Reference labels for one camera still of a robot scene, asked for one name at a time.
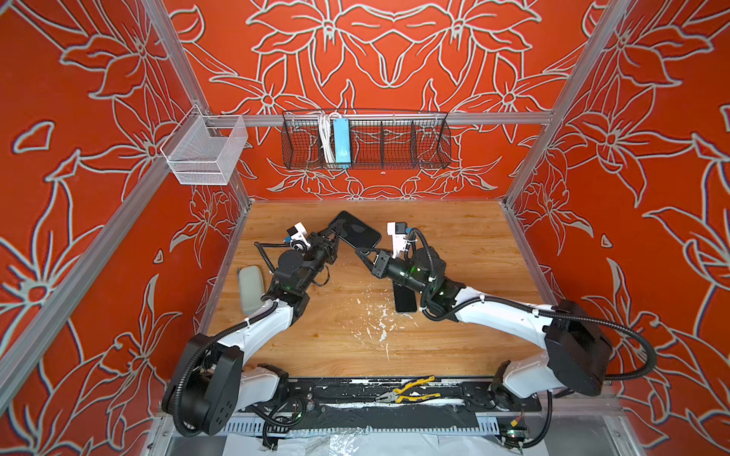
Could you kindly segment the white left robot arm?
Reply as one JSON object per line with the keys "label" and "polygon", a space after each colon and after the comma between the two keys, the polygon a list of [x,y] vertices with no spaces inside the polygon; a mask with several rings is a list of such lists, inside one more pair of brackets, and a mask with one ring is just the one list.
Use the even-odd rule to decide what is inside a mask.
{"label": "white left robot arm", "polygon": [[162,409],[172,417],[180,435],[214,435],[237,410],[277,396],[284,382],[282,370],[244,367],[270,339],[302,317],[310,301],[309,288],[336,262],[340,232],[339,223],[312,233],[298,223],[278,244],[282,252],[278,261],[266,255],[271,244],[256,243],[272,275],[269,288],[260,297],[262,306],[214,336],[193,336],[163,395]]}

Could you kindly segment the black smartphone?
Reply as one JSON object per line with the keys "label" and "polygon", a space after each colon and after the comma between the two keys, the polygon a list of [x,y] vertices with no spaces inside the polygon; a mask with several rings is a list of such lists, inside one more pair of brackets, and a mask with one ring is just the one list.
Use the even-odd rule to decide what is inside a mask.
{"label": "black smartphone", "polygon": [[341,211],[329,223],[335,230],[340,228],[340,237],[353,248],[374,248],[378,246],[382,235],[367,223],[363,222],[348,211]]}

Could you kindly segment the clear plastic wall bin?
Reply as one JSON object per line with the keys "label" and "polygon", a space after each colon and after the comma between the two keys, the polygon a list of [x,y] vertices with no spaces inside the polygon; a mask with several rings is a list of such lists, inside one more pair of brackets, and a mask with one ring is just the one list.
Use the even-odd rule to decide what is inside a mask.
{"label": "clear plastic wall bin", "polygon": [[248,144],[243,116],[205,115],[194,104],[161,146],[182,185],[226,185]]}

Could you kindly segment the light blue flat box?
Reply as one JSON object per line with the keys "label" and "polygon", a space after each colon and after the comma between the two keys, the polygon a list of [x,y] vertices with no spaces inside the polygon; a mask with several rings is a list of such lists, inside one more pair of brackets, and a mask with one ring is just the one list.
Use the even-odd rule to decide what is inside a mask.
{"label": "light blue flat box", "polygon": [[347,118],[336,118],[333,121],[336,164],[347,168],[352,163],[350,122]]}

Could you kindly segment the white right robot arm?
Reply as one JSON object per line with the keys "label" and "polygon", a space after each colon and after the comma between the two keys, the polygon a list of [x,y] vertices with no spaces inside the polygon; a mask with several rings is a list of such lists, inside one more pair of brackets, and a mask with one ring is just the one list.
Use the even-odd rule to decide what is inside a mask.
{"label": "white right robot arm", "polygon": [[[448,279],[446,264],[433,249],[418,249],[408,258],[379,248],[355,252],[374,277],[418,294],[419,308],[427,319],[484,326],[539,348],[538,355],[500,366],[492,381],[497,395],[527,398],[539,391],[562,389],[596,396],[606,381],[639,379],[657,366],[656,350],[644,336],[627,326],[589,317],[575,302],[537,305],[480,292]],[[637,342],[646,356],[644,364],[629,372],[609,374],[614,347],[606,329]]]}

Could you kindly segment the pale green soap bar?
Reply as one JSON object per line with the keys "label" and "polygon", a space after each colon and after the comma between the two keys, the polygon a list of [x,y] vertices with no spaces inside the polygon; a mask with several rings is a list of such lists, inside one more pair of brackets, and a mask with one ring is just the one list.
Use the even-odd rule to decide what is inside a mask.
{"label": "pale green soap bar", "polygon": [[256,265],[247,266],[237,271],[241,311],[245,315],[253,315],[262,305],[264,281],[262,271]]}

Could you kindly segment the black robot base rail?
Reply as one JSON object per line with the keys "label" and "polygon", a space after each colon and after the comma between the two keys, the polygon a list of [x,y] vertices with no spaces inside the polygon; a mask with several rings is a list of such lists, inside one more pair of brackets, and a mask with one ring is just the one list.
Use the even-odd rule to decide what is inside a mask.
{"label": "black robot base rail", "polygon": [[294,377],[289,393],[304,400],[286,405],[277,416],[303,415],[293,427],[268,425],[253,412],[237,412],[226,431],[246,436],[304,438],[330,433],[413,432],[434,435],[496,436],[514,431],[537,431],[545,401],[532,395],[514,410],[498,408],[490,396],[488,377],[437,376],[419,393],[441,393],[423,403],[382,404],[375,399],[400,388],[413,377]]}

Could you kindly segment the yellow handled pliers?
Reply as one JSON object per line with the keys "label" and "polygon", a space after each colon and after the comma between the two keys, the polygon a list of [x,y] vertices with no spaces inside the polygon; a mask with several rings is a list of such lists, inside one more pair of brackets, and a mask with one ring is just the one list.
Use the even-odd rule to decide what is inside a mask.
{"label": "yellow handled pliers", "polygon": [[435,376],[418,378],[412,380],[406,385],[391,389],[387,393],[378,395],[375,399],[376,403],[382,404],[412,404],[412,403],[423,403],[431,400],[439,399],[442,397],[441,393],[419,393],[417,390],[421,387],[425,387],[435,382]]}

